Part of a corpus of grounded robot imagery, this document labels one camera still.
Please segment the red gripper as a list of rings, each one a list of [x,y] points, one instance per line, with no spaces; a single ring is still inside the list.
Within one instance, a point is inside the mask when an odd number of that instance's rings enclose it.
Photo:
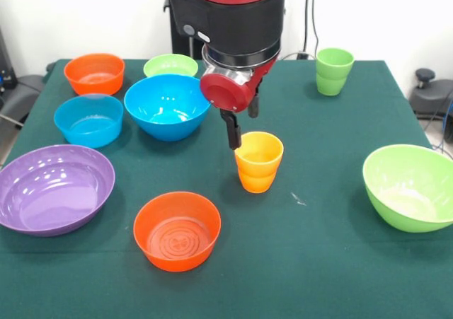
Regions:
[[[205,61],[206,70],[200,79],[204,97],[216,108],[226,124],[229,148],[241,146],[241,128],[234,112],[248,111],[250,118],[259,115],[259,88],[263,77],[277,58],[254,69],[233,70]]]

